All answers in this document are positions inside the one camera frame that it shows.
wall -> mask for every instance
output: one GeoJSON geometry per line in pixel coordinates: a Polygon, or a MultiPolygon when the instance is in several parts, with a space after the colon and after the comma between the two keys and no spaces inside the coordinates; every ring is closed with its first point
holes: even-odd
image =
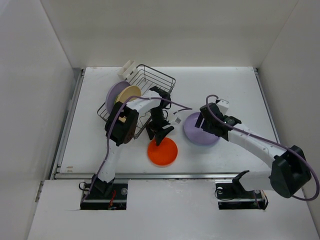
{"type": "Polygon", "coordinates": [[[257,67],[297,1],[41,0],[74,67],[257,67]]]}
{"type": "Polygon", "coordinates": [[[39,0],[0,4],[0,234],[25,239],[73,71],[39,0]]]}
{"type": "MultiPolygon", "coordinates": [[[[320,176],[320,1],[300,0],[259,68],[280,140],[298,145],[320,176]]],[[[312,180],[304,188],[311,197],[312,180]]],[[[320,231],[320,198],[309,207],[320,231]]]]}

wire dish rack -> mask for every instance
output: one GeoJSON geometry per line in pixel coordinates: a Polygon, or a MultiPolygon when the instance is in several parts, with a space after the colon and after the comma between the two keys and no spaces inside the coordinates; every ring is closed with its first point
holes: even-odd
{"type": "MultiPolygon", "coordinates": [[[[154,86],[157,86],[158,88],[171,94],[176,84],[176,79],[173,77],[144,64],[138,65],[125,79],[125,81],[128,81],[131,85],[139,87],[142,95],[154,86]]],[[[109,113],[106,110],[105,102],[98,109],[97,114],[101,119],[107,122],[109,113]]],[[[135,134],[133,136],[134,139],[137,139],[140,136],[150,120],[150,112],[147,112],[145,115],[139,117],[135,134]]]]}

purple cable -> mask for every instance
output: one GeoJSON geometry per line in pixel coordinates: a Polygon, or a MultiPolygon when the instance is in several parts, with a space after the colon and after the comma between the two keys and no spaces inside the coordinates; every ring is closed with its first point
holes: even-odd
{"type": "Polygon", "coordinates": [[[88,192],[87,192],[86,195],[82,198],[80,204],[82,204],[82,203],[84,202],[84,200],[86,200],[86,198],[87,198],[88,195],[90,194],[90,192],[91,192],[91,190],[92,190],[92,188],[93,188],[93,186],[94,186],[94,183],[95,183],[95,181],[96,181],[96,179],[97,179],[97,177],[98,177],[98,175],[99,175],[102,167],[104,166],[105,162],[107,161],[107,158],[108,158],[108,156],[109,156],[109,140],[110,140],[110,137],[111,137],[112,130],[114,129],[114,126],[115,126],[115,124],[116,124],[116,121],[117,121],[117,119],[119,118],[119,116],[120,116],[120,114],[121,114],[121,111],[124,109],[124,107],[126,106],[126,104],[127,104],[131,99],[133,99],[133,98],[142,99],[142,100],[151,100],[151,99],[163,100],[163,101],[165,101],[165,102],[168,102],[168,103],[177,105],[178,107],[181,107],[181,108],[183,108],[184,110],[192,110],[192,108],[190,108],[190,107],[183,106],[183,105],[181,105],[181,104],[179,104],[179,103],[176,103],[176,102],[174,102],[174,101],[171,101],[171,100],[168,100],[168,99],[165,99],[165,98],[162,98],[162,97],[142,97],[142,96],[130,96],[130,97],[128,97],[128,99],[127,99],[126,101],[124,101],[124,103],[121,105],[120,109],[119,109],[118,112],[116,113],[116,115],[115,115],[115,117],[114,117],[114,119],[113,119],[113,121],[112,121],[112,123],[111,123],[110,129],[109,129],[109,132],[108,132],[108,135],[107,135],[107,137],[106,137],[106,148],[107,148],[107,150],[106,150],[105,158],[104,158],[104,160],[102,161],[102,163],[101,163],[98,171],[96,172],[96,174],[95,174],[95,176],[94,176],[94,178],[93,178],[93,180],[92,180],[92,182],[91,182],[91,185],[90,185],[90,188],[89,188],[88,192]]]}
{"type": "Polygon", "coordinates": [[[215,97],[216,99],[219,99],[219,97],[218,97],[217,95],[214,95],[214,94],[207,96],[206,99],[205,99],[206,107],[208,108],[209,112],[210,112],[211,115],[214,117],[214,119],[217,120],[219,123],[221,123],[222,125],[228,126],[229,128],[231,128],[231,129],[233,129],[233,130],[236,130],[236,131],[238,131],[238,132],[240,132],[240,133],[243,133],[243,134],[245,134],[245,135],[250,135],[250,137],[253,137],[253,138],[255,138],[255,139],[259,139],[259,140],[261,140],[261,141],[264,141],[264,142],[267,142],[267,143],[269,143],[269,144],[273,144],[273,145],[276,145],[276,146],[278,146],[278,147],[280,147],[280,148],[283,148],[283,149],[289,151],[290,153],[292,153],[293,155],[295,155],[301,162],[303,162],[303,163],[306,165],[306,167],[307,167],[307,168],[309,169],[309,171],[311,172],[311,174],[312,174],[312,176],[313,176],[313,178],[314,178],[314,181],[315,181],[315,185],[316,185],[315,194],[314,194],[313,197],[310,197],[310,198],[301,198],[301,197],[298,197],[298,196],[292,196],[293,198],[298,199],[298,200],[301,200],[301,201],[309,202],[309,201],[315,200],[315,199],[319,196],[319,192],[320,192],[319,179],[318,179],[315,171],[314,171],[314,170],[312,169],[312,167],[310,166],[310,164],[309,164],[305,159],[303,159],[303,157],[301,157],[298,153],[296,153],[296,152],[293,151],[292,149],[290,149],[290,148],[288,148],[288,147],[286,147],[286,146],[284,146],[284,145],[282,145],[282,144],[279,144],[279,143],[277,143],[277,142],[271,141],[271,140],[269,140],[269,139],[263,138],[263,137],[261,137],[261,136],[255,135],[255,134],[251,134],[251,133],[249,133],[249,132],[247,132],[247,131],[244,131],[244,130],[241,130],[241,129],[236,128],[236,127],[234,127],[234,126],[230,126],[230,125],[226,124],[225,122],[223,122],[222,120],[220,120],[220,119],[211,111],[211,109],[210,109],[210,107],[209,107],[209,98],[211,98],[211,97],[215,97]]]}

